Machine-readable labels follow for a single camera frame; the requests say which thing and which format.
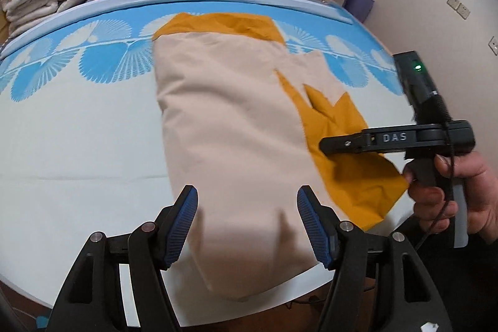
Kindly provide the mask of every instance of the electrical socket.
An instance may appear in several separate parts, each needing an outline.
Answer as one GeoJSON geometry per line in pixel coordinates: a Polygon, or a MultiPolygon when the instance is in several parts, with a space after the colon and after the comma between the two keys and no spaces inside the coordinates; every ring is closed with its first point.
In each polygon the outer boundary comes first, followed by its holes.
{"type": "Polygon", "coordinates": [[[460,1],[459,0],[447,0],[446,3],[448,5],[450,5],[455,10],[457,10],[458,7],[460,6],[460,1]]]}
{"type": "Polygon", "coordinates": [[[495,53],[495,55],[498,55],[498,39],[496,37],[493,37],[491,39],[491,41],[490,41],[490,48],[495,53]]]}
{"type": "Polygon", "coordinates": [[[470,10],[468,10],[467,7],[463,3],[461,3],[460,6],[457,9],[457,13],[461,17],[463,17],[464,19],[466,19],[470,15],[470,10]]]}

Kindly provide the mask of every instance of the black device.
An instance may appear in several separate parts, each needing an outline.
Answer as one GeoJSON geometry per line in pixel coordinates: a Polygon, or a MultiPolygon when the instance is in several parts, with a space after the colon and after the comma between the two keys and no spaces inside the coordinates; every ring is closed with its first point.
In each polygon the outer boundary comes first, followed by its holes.
{"type": "MultiPolygon", "coordinates": [[[[161,271],[179,258],[197,204],[197,190],[188,185],[173,206],[131,234],[91,234],[69,271],[47,328],[38,331],[181,332],[161,271]],[[129,265],[140,328],[126,324],[120,263],[129,265]]],[[[317,332],[356,331],[365,276],[375,278],[369,332],[452,332],[439,293],[403,234],[370,235],[351,222],[340,222],[309,186],[299,190],[296,209],[317,260],[335,270],[317,332]]],[[[0,326],[2,332],[28,332],[1,291],[0,326]]]]}
{"type": "Polygon", "coordinates": [[[465,155],[476,144],[469,122],[452,120],[421,58],[415,51],[395,54],[394,63],[403,91],[415,113],[415,125],[368,128],[360,133],[324,138],[320,150],[325,155],[363,152],[405,152],[405,159],[414,159],[409,165],[425,185],[436,185],[444,190],[447,200],[454,199],[459,206],[446,231],[447,244],[458,248],[468,242],[467,205],[461,179],[441,176],[434,166],[434,157],[465,155]]]}

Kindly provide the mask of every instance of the table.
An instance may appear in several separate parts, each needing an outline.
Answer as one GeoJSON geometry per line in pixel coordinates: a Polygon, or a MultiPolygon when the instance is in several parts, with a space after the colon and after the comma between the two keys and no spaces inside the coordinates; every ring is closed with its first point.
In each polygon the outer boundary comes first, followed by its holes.
{"type": "MultiPolygon", "coordinates": [[[[0,64],[0,279],[48,306],[92,232],[131,232],[173,202],[150,53],[141,54],[133,69],[95,56],[117,53],[122,44],[147,50],[150,35],[175,13],[266,14],[286,33],[291,52],[322,49],[369,126],[411,122],[392,61],[340,7],[306,0],[174,1],[95,1],[48,20],[3,53],[9,56],[0,64]],[[339,24],[347,30],[337,31],[339,24]],[[345,48],[337,47],[337,38],[345,48]],[[55,58],[50,69],[43,65],[48,58],[55,58]]],[[[400,154],[389,158],[402,168],[400,154]]],[[[375,231],[390,232],[411,206],[402,197],[375,231]]],[[[126,266],[121,269],[126,316],[133,326],[138,319],[129,273],[126,266]]],[[[320,264],[236,302],[207,290],[188,247],[164,273],[182,326],[263,311],[331,278],[320,264]]]]}

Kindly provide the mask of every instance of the silver bolt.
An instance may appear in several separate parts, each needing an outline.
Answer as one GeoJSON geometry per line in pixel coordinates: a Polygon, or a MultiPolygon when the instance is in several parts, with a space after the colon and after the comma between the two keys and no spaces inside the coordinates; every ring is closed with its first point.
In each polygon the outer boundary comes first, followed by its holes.
{"type": "Polygon", "coordinates": [[[146,222],[144,225],[142,225],[143,232],[151,232],[153,230],[155,230],[155,224],[153,222],[146,222]]]}
{"type": "Polygon", "coordinates": [[[392,235],[392,239],[394,239],[396,242],[403,242],[404,241],[404,235],[401,232],[395,232],[392,235]]]}
{"type": "Polygon", "coordinates": [[[341,227],[343,231],[349,232],[352,231],[355,226],[349,221],[343,221],[339,224],[339,227],[341,227]]]}
{"type": "Polygon", "coordinates": [[[94,232],[90,235],[90,240],[92,242],[99,242],[103,238],[103,234],[101,232],[94,232]]]}

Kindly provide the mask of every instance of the white tabletop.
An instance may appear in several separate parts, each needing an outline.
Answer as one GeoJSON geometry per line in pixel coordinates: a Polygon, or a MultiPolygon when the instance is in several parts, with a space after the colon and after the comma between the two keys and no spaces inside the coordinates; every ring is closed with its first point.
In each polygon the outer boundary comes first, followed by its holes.
{"type": "MultiPolygon", "coordinates": [[[[368,75],[366,87],[346,88],[369,126],[410,123],[405,98],[368,75]]],[[[0,94],[0,279],[53,306],[91,233],[132,232],[173,203],[154,75],[94,83],[80,74],[77,63],[69,63],[20,102],[12,100],[11,89],[12,83],[0,94]]],[[[389,158],[402,169],[402,155],[389,158]]],[[[411,207],[402,197],[377,230],[392,231],[411,207]]],[[[138,325],[129,272],[121,269],[126,316],[129,325],[138,325]]],[[[207,290],[187,246],[164,273],[182,326],[263,311],[332,276],[320,264],[270,291],[228,301],[207,290]]]]}

